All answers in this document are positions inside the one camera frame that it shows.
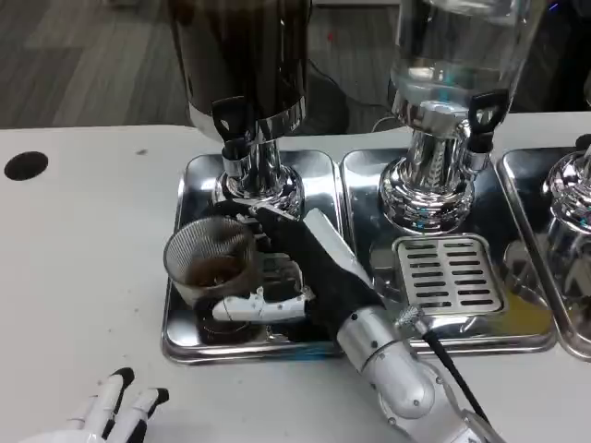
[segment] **robotic arm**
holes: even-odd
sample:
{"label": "robotic arm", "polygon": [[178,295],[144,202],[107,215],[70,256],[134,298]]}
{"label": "robotic arm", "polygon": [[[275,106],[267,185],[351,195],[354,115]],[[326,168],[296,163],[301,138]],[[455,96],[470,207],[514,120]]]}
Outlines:
{"label": "robotic arm", "polygon": [[299,310],[328,329],[359,374],[378,392],[380,406],[392,425],[417,443],[502,443],[420,311],[411,306],[398,323],[420,332],[453,371],[480,416],[461,411],[439,370],[416,359],[368,275],[324,214],[312,210],[298,221],[264,203],[234,202],[248,206],[271,242],[298,264],[315,294],[300,301],[304,307]]}
{"label": "robotic arm", "polygon": [[142,443],[148,419],[168,401],[168,390],[143,390],[132,406],[119,413],[121,401],[135,375],[129,367],[115,371],[70,418],[65,428],[39,434],[20,443]]}

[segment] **black cord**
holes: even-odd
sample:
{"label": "black cord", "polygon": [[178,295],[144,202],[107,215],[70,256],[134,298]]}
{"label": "black cord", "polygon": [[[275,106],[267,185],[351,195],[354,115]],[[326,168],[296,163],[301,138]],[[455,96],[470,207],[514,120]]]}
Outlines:
{"label": "black cord", "polygon": [[452,358],[447,353],[447,351],[445,351],[445,348],[441,344],[440,339],[437,337],[437,334],[433,330],[430,330],[425,335],[423,335],[423,340],[427,342],[431,350],[435,353],[435,355],[439,357],[446,369],[450,371],[450,374],[452,374],[453,379],[458,384],[458,386],[464,393],[465,397],[470,402],[470,405],[472,406],[472,409],[474,409],[474,412],[480,415],[480,417],[490,425],[490,421],[488,420],[487,415],[484,413],[482,407],[480,406],[480,403],[478,403],[478,400],[472,393],[472,390],[470,390],[468,384],[465,382],[464,378],[460,374],[460,371],[458,371],[457,367],[455,367]]}
{"label": "black cord", "polygon": [[323,76],[324,78],[326,78],[327,80],[329,80],[334,86],[336,86],[338,88],[338,90],[340,92],[342,92],[344,94],[344,96],[349,99],[351,102],[358,104],[359,106],[366,106],[369,108],[382,108],[384,109],[388,114],[391,114],[392,111],[390,109],[388,109],[387,106],[384,106],[383,104],[379,104],[379,103],[365,103],[362,102],[354,97],[351,97],[349,94],[347,94],[343,88],[341,88],[341,85],[339,85],[336,80],[334,78],[332,78],[331,76],[329,76],[328,74],[323,73],[320,68],[310,59],[308,59],[308,63],[310,64],[310,66],[312,66],[314,68],[314,70],[320,74],[321,76]]}

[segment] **white table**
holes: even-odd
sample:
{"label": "white table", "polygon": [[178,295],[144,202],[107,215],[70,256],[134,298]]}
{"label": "white table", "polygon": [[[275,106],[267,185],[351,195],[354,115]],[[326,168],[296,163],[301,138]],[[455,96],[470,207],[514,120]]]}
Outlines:
{"label": "white table", "polygon": [[[591,114],[512,115],[497,150],[568,145],[588,129]],[[339,161],[408,139],[398,130],[282,144]],[[216,143],[173,126],[0,131],[0,165],[25,150],[46,153],[49,167],[26,182],[0,175],[1,441],[60,425],[124,365],[137,373],[131,397],[141,386],[171,393],[147,442],[399,441],[345,360],[183,367],[162,356],[162,251],[178,179]],[[590,368],[560,346],[456,362],[509,443],[588,439]]]}

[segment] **metal mesh cup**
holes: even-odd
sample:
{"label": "metal mesh cup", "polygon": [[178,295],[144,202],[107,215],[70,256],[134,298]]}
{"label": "metal mesh cup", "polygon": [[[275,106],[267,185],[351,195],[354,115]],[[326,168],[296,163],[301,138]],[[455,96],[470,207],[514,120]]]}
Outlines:
{"label": "metal mesh cup", "polygon": [[254,291],[259,283],[254,235],[223,217],[193,221],[175,233],[164,248],[164,268],[191,307],[205,296]]}

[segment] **gray carpet floor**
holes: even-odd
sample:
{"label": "gray carpet floor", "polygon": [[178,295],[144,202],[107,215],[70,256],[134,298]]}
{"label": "gray carpet floor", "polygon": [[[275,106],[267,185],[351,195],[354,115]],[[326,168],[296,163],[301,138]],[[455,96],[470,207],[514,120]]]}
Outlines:
{"label": "gray carpet floor", "polygon": [[[386,114],[397,14],[314,10],[309,56],[348,96],[349,133]],[[0,60],[2,128],[188,124],[163,0],[0,0]]]}

